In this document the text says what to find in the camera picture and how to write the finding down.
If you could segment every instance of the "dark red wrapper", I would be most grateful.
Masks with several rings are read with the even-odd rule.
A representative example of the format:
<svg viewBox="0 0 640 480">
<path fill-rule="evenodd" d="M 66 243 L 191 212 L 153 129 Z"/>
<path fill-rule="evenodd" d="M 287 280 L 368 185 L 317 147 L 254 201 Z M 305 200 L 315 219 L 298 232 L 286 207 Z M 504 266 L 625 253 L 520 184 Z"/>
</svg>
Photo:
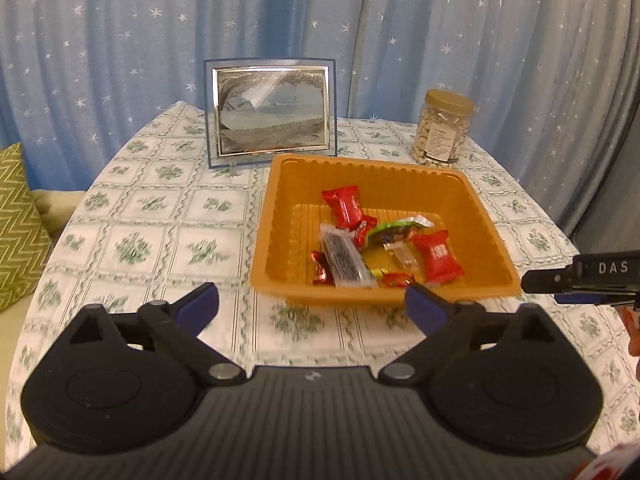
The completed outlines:
<svg viewBox="0 0 640 480">
<path fill-rule="evenodd" d="M 354 230 L 364 216 L 358 202 L 358 186 L 339 187 L 322 192 L 322 198 L 328 203 L 336 218 L 338 229 Z"/>
<path fill-rule="evenodd" d="M 326 254 L 320 251 L 311 251 L 311 259 L 316 263 L 316 276 L 314 285 L 335 285 L 334 277 L 329 269 L 329 261 Z"/>
<path fill-rule="evenodd" d="M 353 243 L 361 249 L 364 247 L 364 241 L 367 238 L 367 233 L 378 225 L 378 219 L 373 216 L 364 215 L 362 220 L 353 232 Z"/>
<path fill-rule="evenodd" d="M 428 283 L 447 283 L 465 273 L 449 251 L 448 237 L 449 231 L 444 230 L 411 238 L 424 258 L 424 270 Z"/>
<path fill-rule="evenodd" d="M 404 272 L 390 272 L 382 275 L 382 281 L 386 286 L 403 288 L 415 283 L 415 278 L 412 274 L 405 274 Z"/>
</svg>

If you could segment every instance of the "floral tablecloth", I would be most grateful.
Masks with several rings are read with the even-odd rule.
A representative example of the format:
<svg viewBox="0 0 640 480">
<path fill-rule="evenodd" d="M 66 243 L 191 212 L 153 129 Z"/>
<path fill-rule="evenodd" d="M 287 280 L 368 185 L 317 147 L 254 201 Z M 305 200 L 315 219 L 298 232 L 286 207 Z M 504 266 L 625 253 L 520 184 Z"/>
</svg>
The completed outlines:
<svg viewBox="0 0 640 480">
<path fill-rule="evenodd" d="M 343 156 L 412 162 L 415 125 L 338 120 Z M 575 248 L 540 207 L 471 140 L 457 169 L 468 176 L 521 273 L 564 266 Z M 34 446 L 20 412 L 24 381 L 86 303 L 110 312 L 176 300 L 204 281 L 220 313 L 201 339 L 250 370 L 257 364 L 355 365 L 376 372 L 422 338 L 400 309 L 290 307 L 249 285 L 269 168 L 210 170 L 204 115 L 184 102 L 142 128 L 104 168 L 57 244 L 20 336 L 6 402 L 6 465 Z M 578 348 L 605 393 L 590 441 L 597 452 L 640 436 L 634 363 L 615 311 L 559 306 L 547 296 L 483 302 L 513 311 L 537 302 Z"/>
</svg>

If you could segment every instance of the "orange tray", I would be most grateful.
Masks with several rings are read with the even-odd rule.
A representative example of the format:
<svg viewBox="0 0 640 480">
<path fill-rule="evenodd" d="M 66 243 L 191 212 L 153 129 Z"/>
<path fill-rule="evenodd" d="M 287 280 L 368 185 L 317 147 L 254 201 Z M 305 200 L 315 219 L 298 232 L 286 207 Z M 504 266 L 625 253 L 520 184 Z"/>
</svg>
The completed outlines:
<svg viewBox="0 0 640 480">
<path fill-rule="evenodd" d="M 465 275 L 435 288 L 449 301 L 514 296 L 520 279 L 509 253 L 466 177 L 450 170 L 330 156 L 278 155 L 271 163 L 258 229 L 251 283 L 290 303 L 400 306 L 399 288 L 313 285 L 320 224 L 335 224 L 322 192 L 357 185 L 360 204 L 379 223 L 421 214 L 449 230 L 449 248 Z M 370 268 L 401 272 L 383 248 L 362 253 Z M 416 276 L 419 282 L 424 276 Z"/>
</svg>

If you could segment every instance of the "jar lid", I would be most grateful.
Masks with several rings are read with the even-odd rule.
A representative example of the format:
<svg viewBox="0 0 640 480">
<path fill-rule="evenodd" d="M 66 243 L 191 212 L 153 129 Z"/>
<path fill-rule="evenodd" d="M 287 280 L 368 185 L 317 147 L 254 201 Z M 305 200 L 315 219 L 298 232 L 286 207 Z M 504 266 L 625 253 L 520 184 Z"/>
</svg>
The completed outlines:
<svg viewBox="0 0 640 480">
<path fill-rule="evenodd" d="M 471 115 L 476 108 L 471 99 L 454 94 L 453 92 L 435 88 L 427 90 L 424 101 L 434 108 L 439 108 L 443 112 L 455 115 Z"/>
</svg>

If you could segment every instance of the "jar of nuts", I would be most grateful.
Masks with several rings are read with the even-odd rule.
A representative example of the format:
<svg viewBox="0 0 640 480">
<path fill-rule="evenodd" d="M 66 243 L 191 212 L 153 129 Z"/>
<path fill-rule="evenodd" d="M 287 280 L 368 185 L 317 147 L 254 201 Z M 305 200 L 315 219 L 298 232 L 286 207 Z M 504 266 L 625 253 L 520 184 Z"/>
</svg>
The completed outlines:
<svg viewBox="0 0 640 480">
<path fill-rule="evenodd" d="M 457 162 L 474 110 L 474 102 L 466 97 L 446 90 L 429 90 L 411 146 L 414 160 L 440 167 Z"/>
</svg>

